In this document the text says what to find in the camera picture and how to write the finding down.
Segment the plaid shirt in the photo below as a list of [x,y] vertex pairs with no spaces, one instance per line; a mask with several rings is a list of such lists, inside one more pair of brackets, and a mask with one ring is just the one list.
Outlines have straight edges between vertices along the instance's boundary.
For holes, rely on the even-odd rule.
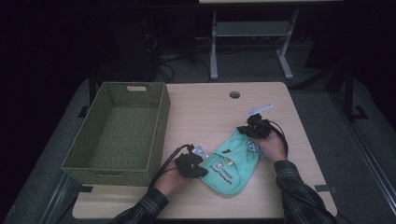
[[[277,161],[274,164],[277,183],[285,186],[288,192],[298,194],[324,208],[320,196],[300,178],[297,167],[290,161]],[[319,223],[332,221],[312,206],[301,202],[282,190],[282,203],[285,223]],[[110,224],[151,223],[168,204],[166,197],[157,189],[150,189],[133,207],[117,215]]]

